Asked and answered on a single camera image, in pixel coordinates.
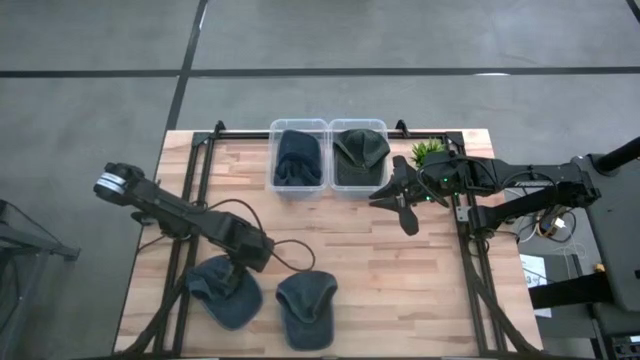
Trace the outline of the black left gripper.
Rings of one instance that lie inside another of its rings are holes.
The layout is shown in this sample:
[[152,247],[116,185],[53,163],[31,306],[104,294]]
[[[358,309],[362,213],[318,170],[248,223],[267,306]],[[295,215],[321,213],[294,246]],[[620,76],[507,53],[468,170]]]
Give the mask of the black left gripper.
[[223,247],[232,262],[244,267],[232,266],[217,271],[219,296],[223,299],[239,293],[245,284],[248,267],[260,271],[260,230],[231,213],[219,213],[214,239]]

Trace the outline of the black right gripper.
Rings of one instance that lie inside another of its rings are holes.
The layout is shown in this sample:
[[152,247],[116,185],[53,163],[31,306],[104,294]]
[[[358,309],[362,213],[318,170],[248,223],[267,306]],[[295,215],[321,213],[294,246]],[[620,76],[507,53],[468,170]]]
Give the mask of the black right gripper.
[[392,165],[392,180],[369,198],[376,199],[372,201],[373,207],[395,210],[404,233],[416,235],[419,232],[419,221],[413,207],[427,201],[429,194],[418,182],[417,171],[408,164],[404,156],[394,156]]

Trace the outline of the blue-grey denim baseball cap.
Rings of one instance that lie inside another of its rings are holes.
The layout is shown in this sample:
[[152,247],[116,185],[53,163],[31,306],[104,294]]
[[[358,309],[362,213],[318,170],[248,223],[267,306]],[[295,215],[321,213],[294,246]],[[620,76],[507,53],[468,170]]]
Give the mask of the blue-grey denim baseball cap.
[[217,271],[229,266],[243,267],[226,256],[209,258],[187,272],[185,285],[189,294],[222,328],[235,331],[257,315],[263,305],[263,294],[254,276],[247,271],[244,288],[239,293],[233,290],[227,299],[221,298],[217,292]]

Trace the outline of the dark green baseball cap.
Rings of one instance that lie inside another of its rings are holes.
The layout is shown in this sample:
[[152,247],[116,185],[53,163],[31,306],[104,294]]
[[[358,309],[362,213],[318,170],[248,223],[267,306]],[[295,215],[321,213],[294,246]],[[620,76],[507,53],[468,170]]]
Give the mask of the dark green baseball cap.
[[372,129],[349,129],[333,140],[335,184],[379,186],[390,153],[388,140]]

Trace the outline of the dark blue denim jeans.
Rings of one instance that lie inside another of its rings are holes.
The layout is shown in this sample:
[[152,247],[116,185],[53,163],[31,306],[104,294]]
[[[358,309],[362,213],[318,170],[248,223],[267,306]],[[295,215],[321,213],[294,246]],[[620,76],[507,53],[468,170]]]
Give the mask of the dark blue denim jeans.
[[297,273],[277,286],[285,339],[293,350],[319,351],[332,345],[337,290],[336,278],[324,271]]

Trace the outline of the dark navy baseball cap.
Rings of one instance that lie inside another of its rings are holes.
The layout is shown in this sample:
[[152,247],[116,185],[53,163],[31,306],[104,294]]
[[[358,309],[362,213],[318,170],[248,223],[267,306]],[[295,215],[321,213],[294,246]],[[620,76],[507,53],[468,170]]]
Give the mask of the dark navy baseball cap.
[[319,140],[305,132],[285,130],[277,148],[275,186],[320,186],[323,179]]

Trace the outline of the green plant in white pot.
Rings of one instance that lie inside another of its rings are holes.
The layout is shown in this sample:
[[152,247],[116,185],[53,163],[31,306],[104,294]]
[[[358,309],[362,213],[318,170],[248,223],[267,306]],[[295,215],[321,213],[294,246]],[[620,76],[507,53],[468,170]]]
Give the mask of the green plant in white pot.
[[446,147],[444,143],[439,139],[428,139],[424,142],[415,143],[412,145],[412,157],[411,160],[416,167],[421,167],[424,164],[425,157],[434,152],[445,151]]

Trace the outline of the white paper sheet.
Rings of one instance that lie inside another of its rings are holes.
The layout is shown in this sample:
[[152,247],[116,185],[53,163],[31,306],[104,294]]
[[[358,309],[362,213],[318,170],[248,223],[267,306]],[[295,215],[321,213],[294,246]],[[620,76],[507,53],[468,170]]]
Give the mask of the white paper sheet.
[[546,274],[543,257],[521,254],[520,260],[528,288],[548,285],[550,283]]

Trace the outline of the black flat bar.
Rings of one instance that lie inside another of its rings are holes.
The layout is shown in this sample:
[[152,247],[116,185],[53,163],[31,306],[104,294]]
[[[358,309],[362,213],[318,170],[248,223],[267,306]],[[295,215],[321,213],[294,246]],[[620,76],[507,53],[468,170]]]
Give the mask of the black flat bar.
[[529,295],[534,309],[558,306],[613,303],[614,296],[604,273],[532,287]]

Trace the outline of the black pole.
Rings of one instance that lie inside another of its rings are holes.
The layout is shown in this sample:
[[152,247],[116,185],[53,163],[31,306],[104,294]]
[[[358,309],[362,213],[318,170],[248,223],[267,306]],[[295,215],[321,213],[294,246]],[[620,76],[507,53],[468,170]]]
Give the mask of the black pole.
[[640,158],[640,136],[599,157],[594,167],[600,173],[617,171],[621,166]]

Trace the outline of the black aluminium table frame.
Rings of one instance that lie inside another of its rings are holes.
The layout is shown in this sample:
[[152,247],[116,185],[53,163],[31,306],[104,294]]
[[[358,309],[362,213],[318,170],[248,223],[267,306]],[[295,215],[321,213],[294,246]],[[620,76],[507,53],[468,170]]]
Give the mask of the black aluminium table frame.
[[162,344],[145,359],[297,360],[285,340],[277,285],[296,266],[333,274],[338,282],[331,346],[311,360],[491,359],[538,357],[542,342],[517,245],[499,233],[488,249],[459,236],[452,207],[415,208],[419,232],[407,236],[395,213],[331,189],[317,198],[287,200],[265,186],[265,131],[220,130],[198,154],[193,133],[167,134],[157,169],[162,187],[178,194],[195,173],[191,192],[261,223],[277,245],[256,278],[264,303],[256,317],[228,331],[195,300],[168,315]]

